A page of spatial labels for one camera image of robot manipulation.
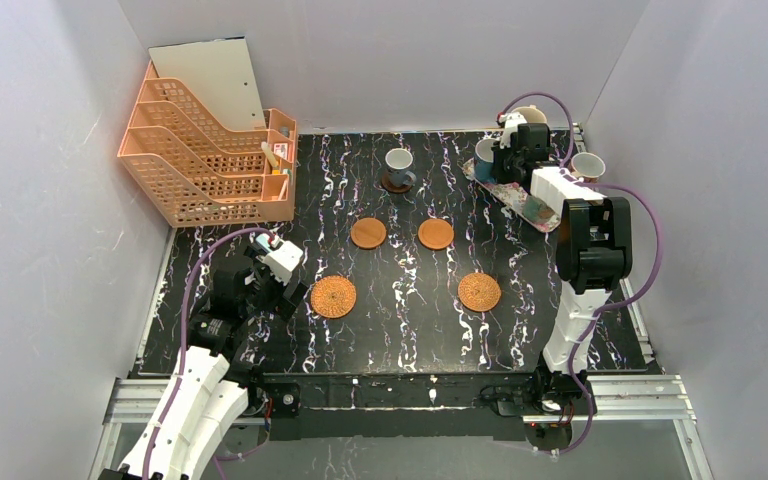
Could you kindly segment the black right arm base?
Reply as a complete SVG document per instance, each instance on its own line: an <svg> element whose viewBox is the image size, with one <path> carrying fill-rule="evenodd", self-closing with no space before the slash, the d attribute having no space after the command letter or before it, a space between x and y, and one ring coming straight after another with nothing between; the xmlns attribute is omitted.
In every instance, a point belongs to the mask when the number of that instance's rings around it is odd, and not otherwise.
<svg viewBox="0 0 768 480"><path fill-rule="evenodd" d="M522 383L483 387L474 404L500 417L522 417L532 448L553 456L583 443L597 413L585 372L567 375L538 369Z"/></svg>

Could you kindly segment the dark wooden coaster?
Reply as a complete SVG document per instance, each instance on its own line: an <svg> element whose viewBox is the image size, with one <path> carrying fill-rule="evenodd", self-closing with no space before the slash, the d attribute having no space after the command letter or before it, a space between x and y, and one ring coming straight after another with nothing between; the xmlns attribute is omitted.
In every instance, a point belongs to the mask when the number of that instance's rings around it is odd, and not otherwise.
<svg viewBox="0 0 768 480"><path fill-rule="evenodd" d="M406 193L406 192L410 191L413 188L413 186L410 185L410 184L396 186L395 184L393 184L390 181L388 176L383 176L382 177L381 185L382 185L382 187L386 191L388 191L389 193L393 193L393 194L403 194L403 193Z"/></svg>

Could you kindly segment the woven rattan coaster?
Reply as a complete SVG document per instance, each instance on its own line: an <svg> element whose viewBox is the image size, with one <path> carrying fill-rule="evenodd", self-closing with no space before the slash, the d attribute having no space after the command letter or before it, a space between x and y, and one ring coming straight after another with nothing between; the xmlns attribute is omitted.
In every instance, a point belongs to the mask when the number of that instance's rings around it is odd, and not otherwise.
<svg viewBox="0 0 768 480"><path fill-rule="evenodd" d="M310 304L313 311L327 319L346 316L355 306L356 300L355 285L339 275L324 277L311 289Z"/></svg>
<svg viewBox="0 0 768 480"><path fill-rule="evenodd" d="M468 310L487 312L498 304L502 290L490 275L474 272L462 278L457 293L460 302Z"/></svg>

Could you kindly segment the light wooden coaster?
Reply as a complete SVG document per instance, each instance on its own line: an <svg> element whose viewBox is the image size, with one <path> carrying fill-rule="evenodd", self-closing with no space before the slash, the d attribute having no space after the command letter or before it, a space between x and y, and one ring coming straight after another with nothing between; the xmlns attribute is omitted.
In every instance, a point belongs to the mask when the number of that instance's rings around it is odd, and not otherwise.
<svg viewBox="0 0 768 480"><path fill-rule="evenodd" d="M373 217L364 217L357 220L350 229L352 242L361 249L374 249L379 247L387 238L385 224Z"/></svg>
<svg viewBox="0 0 768 480"><path fill-rule="evenodd" d="M417 237L426 248L443 250L452 244L455 232L448 221L440 218L429 218L420 224Z"/></svg>

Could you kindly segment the small grey mug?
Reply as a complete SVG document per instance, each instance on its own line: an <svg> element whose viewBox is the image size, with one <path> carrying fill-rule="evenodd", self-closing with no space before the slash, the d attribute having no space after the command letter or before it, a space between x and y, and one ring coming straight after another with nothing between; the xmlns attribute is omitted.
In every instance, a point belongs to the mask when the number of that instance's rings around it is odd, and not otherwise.
<svg viewBox="0 0 768 480"><path fill-rule="evenodd" d="M405 148L391 149L385 156L387 173L384 176L388 176L396 186L405 184L413 186L416 181L416 175L411 170L413 162L414 157L409 150Z"/></svg>

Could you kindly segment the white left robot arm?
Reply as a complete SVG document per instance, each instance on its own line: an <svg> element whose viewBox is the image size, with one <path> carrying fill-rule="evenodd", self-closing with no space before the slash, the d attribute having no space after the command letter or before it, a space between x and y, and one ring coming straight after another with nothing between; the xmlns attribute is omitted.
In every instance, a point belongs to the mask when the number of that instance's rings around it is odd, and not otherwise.
<svg viewBox="0 0 768 480"><path fill-rule="evenodd" d="M244 251L250 266L215 272L200 300L193 290L203 264L233 237L221 238L196 261L185 284L177 367L135 445L100 478L198 479L245 413L269 429L274 413L296 412L297 386L268 386L260 368L245 362L243 341L251 321L294 314L309 289L293 279L303 252L265 229L251 232Z"/></svg>

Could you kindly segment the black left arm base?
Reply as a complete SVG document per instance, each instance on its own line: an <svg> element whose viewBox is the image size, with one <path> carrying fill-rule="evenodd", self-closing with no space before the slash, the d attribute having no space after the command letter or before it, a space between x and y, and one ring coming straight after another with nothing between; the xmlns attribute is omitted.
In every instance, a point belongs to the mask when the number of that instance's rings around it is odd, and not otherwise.
<svg viewBox="0 0 768 480"><path fill-rule="evenodd" d="M296 419L301 410L301 387L289 377L268 373L262 366L235 362L223 377L245 391L242 418Z"/></svg>

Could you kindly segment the blue patterned mug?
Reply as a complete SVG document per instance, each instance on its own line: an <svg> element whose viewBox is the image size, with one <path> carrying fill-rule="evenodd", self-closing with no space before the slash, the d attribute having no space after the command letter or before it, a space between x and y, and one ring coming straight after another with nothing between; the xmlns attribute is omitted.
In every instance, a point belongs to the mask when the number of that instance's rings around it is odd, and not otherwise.
<svg viewBox="0 0 768 480"><path fill-rule="evenodd" d="M474 178L482 184L496 184L493 175L494 152L493 146L497 141L493 138L480 140L475 146Z"/></svg>

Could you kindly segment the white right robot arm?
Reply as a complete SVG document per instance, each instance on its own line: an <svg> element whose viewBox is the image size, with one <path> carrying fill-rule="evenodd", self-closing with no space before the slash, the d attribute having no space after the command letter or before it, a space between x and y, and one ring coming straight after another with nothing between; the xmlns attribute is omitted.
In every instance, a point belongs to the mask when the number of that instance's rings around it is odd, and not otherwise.
<svg viewBox="0 0 768 480"><path fill-rule="evenodd" d="M492 177L518 184L560 216L555 265L561 304L542 358L550 372L573 376L587 368L599 309L631 271L631 206L625 198L575 182L550 160L550 140L546 124L505 115L492 146Z"/></svg>

